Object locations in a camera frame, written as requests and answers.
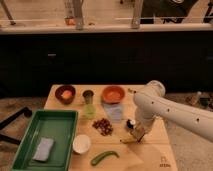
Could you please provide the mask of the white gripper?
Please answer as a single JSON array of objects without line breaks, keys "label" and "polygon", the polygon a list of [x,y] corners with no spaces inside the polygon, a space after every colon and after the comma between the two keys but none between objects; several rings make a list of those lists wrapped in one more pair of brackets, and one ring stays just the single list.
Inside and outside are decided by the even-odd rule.
[{"label": "white gripper", "polygon": [[151,125],[143,125],[141,123],[138,123],[136,126],[135,126],[135,129],[134,130],[139,130],[139,131],[144,131],[145,134],[148,134],[152,129],[152,126]]}]

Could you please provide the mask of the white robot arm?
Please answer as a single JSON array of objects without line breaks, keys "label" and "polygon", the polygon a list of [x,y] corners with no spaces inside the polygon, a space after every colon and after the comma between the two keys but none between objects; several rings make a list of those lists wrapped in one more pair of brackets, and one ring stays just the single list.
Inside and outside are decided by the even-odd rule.
[{"label": "white robot arm", "polygon": [[167,100],[165,93],[164,85],[157,80],[134,93],[135,119],[145,130],[151,127],[156,116],[160,116],[213,142],[213,112]]}]

